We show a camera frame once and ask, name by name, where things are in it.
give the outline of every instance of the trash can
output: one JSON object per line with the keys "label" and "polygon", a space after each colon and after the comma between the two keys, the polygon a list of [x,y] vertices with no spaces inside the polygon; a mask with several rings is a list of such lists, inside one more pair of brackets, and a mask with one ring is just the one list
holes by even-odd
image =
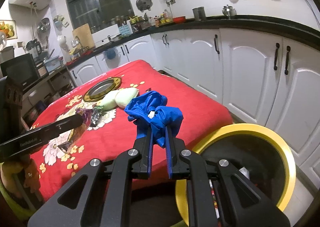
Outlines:
{"label": "trash can", "polygon": [[[193,149],[204,159],[245,167],[250,181],[283,211],[295,185],[296,165],[286,142],[272,130],[249,123],[228,125],[208,135]],[[188,225],[186,180],[176,182],[176,203]]]}

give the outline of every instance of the fruit painting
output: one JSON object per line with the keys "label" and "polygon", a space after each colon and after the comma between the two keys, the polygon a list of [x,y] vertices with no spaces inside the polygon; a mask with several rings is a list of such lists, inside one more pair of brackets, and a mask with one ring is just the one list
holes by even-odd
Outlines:
{"label": "fruit painting", "polygon": [[1,21],[0,20],[0,31],[3,31],[8,40],[17,39],[17,28],[15,21]]}

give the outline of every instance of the yellow bucket rim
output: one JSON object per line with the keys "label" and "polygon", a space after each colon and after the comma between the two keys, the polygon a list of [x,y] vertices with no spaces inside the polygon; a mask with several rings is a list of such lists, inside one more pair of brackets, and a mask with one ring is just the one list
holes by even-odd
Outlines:
{"label": "yellow bucket rim", "polygon": [[[282,195],[279,199],[279,202],[277,203],[277,207],[281,211],[283,211],[288,205],[294,190],[296,181],[296,164],[294,162],[294,158],[288,144],[274,131],[261,125],[250,123],[237,123],[227,125],[207,135],[203,140],[196,144],[192,150],[196,153],[201,154],[208,146],[210,146],[214,142],[235,134],[247,134],[260,137],[273,145],[273,147],[279,152],[279,155],[284,163],[285,184]],[[177,207],[181,217],[189,226],[186,187],[186,180],[176,181],[175,194]]]}

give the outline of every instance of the blue gripper pad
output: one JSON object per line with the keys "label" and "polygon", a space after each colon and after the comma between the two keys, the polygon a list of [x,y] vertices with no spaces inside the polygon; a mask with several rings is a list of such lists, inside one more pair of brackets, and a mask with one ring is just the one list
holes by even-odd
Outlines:
{"label": "blue gripper pad", "polygon": [[172,157],[169,143],[168,129],[165,127],[165,153],[167,155],[167,170],[169,178],[172,178]]}
{"label": "blue gripper pad", "polygon": [[148,154],[148,177],[151,175],[151,167],[152,167],[152,154],[153,154],[153,133],[151,132],[150,144],[149,144],[149,154]]}

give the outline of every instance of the white cabinet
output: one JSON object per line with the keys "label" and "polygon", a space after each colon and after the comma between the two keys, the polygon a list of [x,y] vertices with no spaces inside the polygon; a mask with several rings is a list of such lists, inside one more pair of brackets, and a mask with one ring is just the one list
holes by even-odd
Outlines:
{"label": "white cabinet", "polygon": [[[241,120],[266,125],[279,83],[274,70],[282,38],[256,31],[221,29],[223,105]],[[277,66],[281,67],[278,58]]]}
{"label": "white cabinet", "polygon": [[170,55],[167,43],[164,41],[164,36],[164,33],[152,34],[152,42],[159,61],[159,68],[173,75],[173,59]]}
{"label": "white cabinet", "polygon": [[[300,166],[320,144],[320,52],[288,39],[284,39],[283,46],[279,87],[266,126],[286,141]],[[314,156],[320,158],[320,152]]]}
{"label": "white cabinet", "polygon": [[124,46],[118,46],[115,48],[116,56],[113,59],[107,59],[104,57],[103,53],[100,53],[99,55],[96,56],[97,62],[100,66],[100,69],[103,73],[116,68],[120,65],[123,65],[127,63],[128,57],[124,51]]}
{"label": "white cabinet", "polygon": [[320,188],[320,146],[300,166],[300,169],[313,182],[317,189]]}
{"label": "white cabinet", "polygon": [[124,52],[127,54],[129,61],[142,59],[148,62],[154,69],[158,69],[159,67],[150,35],[125,43]]}
{"label": "white cabinet", "polygon": [[185,30],[191,85],[222,103],[223,71],[219,30]]}
{"label": "white cabinet", "polygon": [[94,79],[95,77],[101,75],[102,71],[98,65],[96,58],[92,57],[71,69],[70,73],[77,86],[81,86],[91,79]]}
{"label": "white cabinet", "polygon": [[191,70],[195,68],[189,59],[184,31],[174,30],[164,33],[164,42],[167,45],[168,59],[172,63],[172,75],[187,84],[191,84]]}

